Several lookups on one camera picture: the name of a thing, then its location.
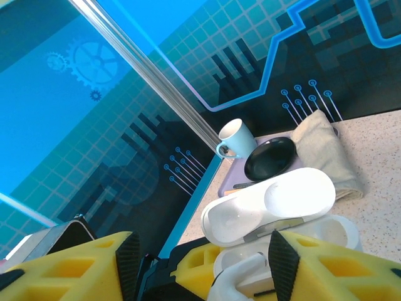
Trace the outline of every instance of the small gear graphic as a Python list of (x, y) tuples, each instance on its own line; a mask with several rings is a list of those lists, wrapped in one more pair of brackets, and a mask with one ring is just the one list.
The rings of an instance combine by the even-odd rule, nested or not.
[(90, 98), (92, 98), (92, 100), (98, 102), (99, 100), (102, 99), (102, 95), (98, 90), (94, 90), (94, 91), (90, 92)]
[(74, 40), (67, 53), (71, 74), (85, 86), (102, 90), (117, 84), (119, 57), (106, 41)]
[(57, 52), (47, 53), (45, 59), (49, 68), (58, 73), (62, 73), (67, 69), (68, 64), (66, 58)]

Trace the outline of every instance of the countertop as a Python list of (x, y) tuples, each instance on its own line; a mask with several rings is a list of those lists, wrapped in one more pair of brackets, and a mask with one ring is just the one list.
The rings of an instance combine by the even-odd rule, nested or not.
[[(365, 253), (401, 262), (401, 110), (333, 124), (348, 159), (364, 185), (362, 199), (337, 202), (330, 213), (353, 221)], [(202, 210), (232, 161), (224, 159), (179, 244), (203, 237)]]

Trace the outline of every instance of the folded towel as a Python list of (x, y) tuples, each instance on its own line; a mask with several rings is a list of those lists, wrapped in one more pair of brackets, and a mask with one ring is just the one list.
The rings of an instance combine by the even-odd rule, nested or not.
[(322, 111), (317, 110), (305, 118), (291, 134), (291, 139), (304, 166), (320, 169), (333, 181), (336, 200), (362, 198), (362, 184)]

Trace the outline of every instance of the black plate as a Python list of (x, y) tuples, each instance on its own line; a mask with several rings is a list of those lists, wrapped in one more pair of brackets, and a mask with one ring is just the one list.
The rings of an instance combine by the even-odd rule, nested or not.
[(263, 142), (249, 155), (245, 176), (251, 181), (263, 181), (277, 176), (294, 161), (296, 147), (290, 138), (278, 137)]

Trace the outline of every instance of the white plastic part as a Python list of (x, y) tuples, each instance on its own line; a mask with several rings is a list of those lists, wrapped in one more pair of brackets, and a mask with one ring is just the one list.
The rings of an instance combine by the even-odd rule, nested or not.
[(300, 168), (211, 202), (202, 212), (202, 230), (211, 243), (234, 246), (265, 224), (319, 218), (335, 197), (333, 182), (323, 171)]
[[(287, 229), (305, 236), (362, 251), (357, 227), (348, 219), (337, 215), (326, 215), (314, 221)], [(257, 252), (268, 253), (271, 235), (250, 243), (233, 246), (222, 251), (214, 262), (214, 276), (237, 264)], [(237, 289), (246, 295), (274, 289), (269, 266), (258, 269), (255, 273), (237, 285)]]
[(253, 300), (247, 298), (242, 293), (238, 292), (236, 286), (244, 281), (246, 277), (266, 269), (268, 260), (261, 252), (255, 252), (251, 256), (236, 262), (216, 276), (207, 301), (248, 301)]

